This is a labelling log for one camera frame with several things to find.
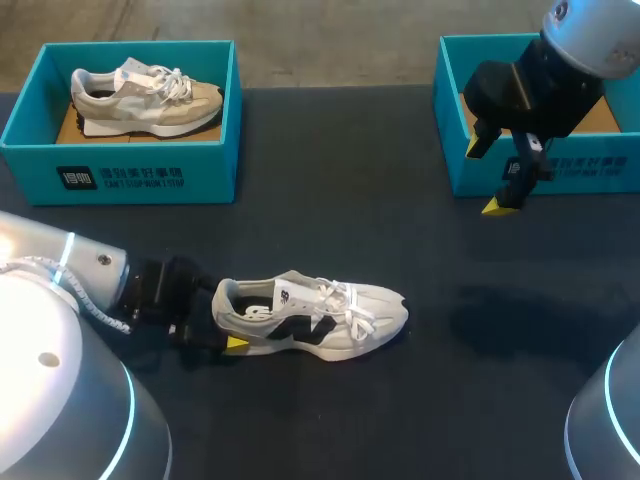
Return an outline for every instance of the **dark table surface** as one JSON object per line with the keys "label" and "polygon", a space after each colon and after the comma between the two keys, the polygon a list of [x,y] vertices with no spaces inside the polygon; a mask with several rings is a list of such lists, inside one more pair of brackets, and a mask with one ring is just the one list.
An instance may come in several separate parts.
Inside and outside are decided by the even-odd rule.
{"label": "dark table surface", "polygon": [[[0,124],[14,101],[0,95]],[[409,300],[403,335],[340,364],[193,369],[151,340],[112,343],[169,422],[173,478],[570,478],[567,409],[636,324],[640,197],[481,217],[487,199],[452,197],[427,86],[248,90],[243,122],[233,205],[30,208],[0,165],[0,209],[132,255]]]}

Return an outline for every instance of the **concrete floor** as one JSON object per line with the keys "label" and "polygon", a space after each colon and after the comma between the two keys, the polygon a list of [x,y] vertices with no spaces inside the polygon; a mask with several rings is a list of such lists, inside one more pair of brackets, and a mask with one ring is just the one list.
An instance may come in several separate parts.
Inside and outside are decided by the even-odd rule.
{"label": "concrete floor", "polygon": [[247,87],[431,83],[441,35],[537,31],[551,3],[0,0],[0,91],[20,89],[45,42],[149,39],[235,40]]}

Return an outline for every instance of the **sneaker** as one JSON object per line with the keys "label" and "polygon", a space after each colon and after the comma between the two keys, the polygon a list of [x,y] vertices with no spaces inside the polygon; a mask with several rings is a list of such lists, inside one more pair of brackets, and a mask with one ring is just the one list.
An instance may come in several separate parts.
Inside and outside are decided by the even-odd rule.
{"label": "sneaker", "polygon": [[111,73],[75,70],[71,96],[88,137],[185,135],[212,122],[223,103],[223,92],[215,85],[197,82],[177,68],[149,67],[132,58]]}
{"label": "sneaker", "polygon": [[213,317],[222,330],[249,342],[245,355],[298,349],[333,362],[395,337],[409,316],[403,301],[386,288],[290,271],[269,280],[221,281]]}

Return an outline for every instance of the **cardboard box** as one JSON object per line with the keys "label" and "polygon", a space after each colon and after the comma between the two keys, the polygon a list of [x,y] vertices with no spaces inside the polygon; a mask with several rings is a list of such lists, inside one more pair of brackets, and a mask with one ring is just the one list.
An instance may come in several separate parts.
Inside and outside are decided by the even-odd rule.
{"label": "cardboard box", "polygon": [[[85,139],[75,112],[69,111],[71,73],[76,68],[110,72],[128,57],[178,67],[223,88],[220,126],[188,139]],[[235,194],[241,113],[233,42],[46,44],[0,148],[32,205],[229,203]],[[57,143],[60,138],[64,143]]]}
{"label": "cardboard box", "polygon": [[[518,161],[509,132],[482,159],[465,156],[475,121],[461,92],[484,60],[516,61],[537,34],[442,37],[433,88],[433,107],[455,196],[491,196]],[[605,98],[567,138],[551,144],[552,182],[533,194],[640,191],[640,72],[605,82]]]}

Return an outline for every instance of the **black logo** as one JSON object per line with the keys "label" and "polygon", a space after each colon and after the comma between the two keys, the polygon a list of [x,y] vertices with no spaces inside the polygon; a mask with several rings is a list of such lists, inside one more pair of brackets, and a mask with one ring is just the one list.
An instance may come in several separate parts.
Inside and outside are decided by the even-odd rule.
{"label": "black logo", "polygon": [[89,167],[58,167],[56,168],[64,188],[67,190],[97,190],[98,185],[93,179]]}
{"label": "black logo", "polygon": [[276,327],[267,337],[270,340],[284,340],[293,337],[297,342],[320,345],[331,331],[336,328],[336,321],[331,317],[322,317],[316,328],[311,330],[311,317],[293,315]]}

